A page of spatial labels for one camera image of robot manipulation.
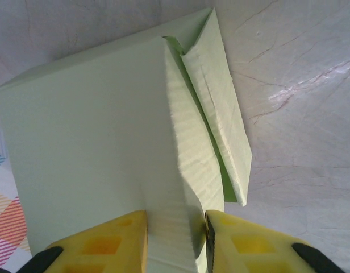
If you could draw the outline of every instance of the white table surface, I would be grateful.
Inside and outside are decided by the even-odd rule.
[[[248,205],[226,212],[350,268],[350,0],[1,0],[0,84],[206,6],[253,151]]]

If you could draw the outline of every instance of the square hole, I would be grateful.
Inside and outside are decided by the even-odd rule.
[[[281,261],[246,262],[249,273],[294,273],[289,265]]]
[[[102,264],[72,264],[65,267],[64,273],[103,273]]]
[[[260,235],[238,235],[232,242],[239,253],[272,253],[276,252],[269,241]]]
[[[121,243],[119,236],[100,236],[90,238],[83,248],[82,254],[115,254]]]

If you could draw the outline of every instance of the folded paper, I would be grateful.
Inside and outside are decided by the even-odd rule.
[[[225,176],[245,204],[251,152],[215,11],[31,69],[0,87],[0,116],[33,253],[145,209],[148,272],[205,272],[202,216],[223,210]]]

